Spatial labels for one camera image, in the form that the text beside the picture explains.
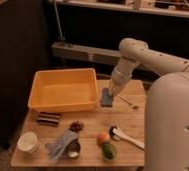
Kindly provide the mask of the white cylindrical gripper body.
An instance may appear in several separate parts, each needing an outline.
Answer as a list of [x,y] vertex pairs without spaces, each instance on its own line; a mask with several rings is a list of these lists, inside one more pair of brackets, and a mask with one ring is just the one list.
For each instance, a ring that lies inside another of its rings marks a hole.
[[121,57],[112,71],[110,82],[116,86],[125,86],[132,77],[132,72],[136,68],[136,61]]

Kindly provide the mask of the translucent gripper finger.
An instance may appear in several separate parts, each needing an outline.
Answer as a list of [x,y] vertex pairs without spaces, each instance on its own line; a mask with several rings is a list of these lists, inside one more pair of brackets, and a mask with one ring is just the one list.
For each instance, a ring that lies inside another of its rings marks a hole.
[[114,94],[114,83],[113,82],[109,82],[109,95],[112,96]]
[[114,97],[117,96],[119,93],[122,92],[123,89],[124,89],[124,86],[116,86],[116,87],[114,88],[113,96],[114,96]]

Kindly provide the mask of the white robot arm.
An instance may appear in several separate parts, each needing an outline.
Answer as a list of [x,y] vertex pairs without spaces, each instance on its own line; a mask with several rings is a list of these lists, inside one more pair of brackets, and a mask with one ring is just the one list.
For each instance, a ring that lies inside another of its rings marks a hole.
[[189,171],[189,60],[151,50],[144,41],[124,38],[121,58],[109,83],[119,94],[140,64],[160,77],[145,104],[145,171]]

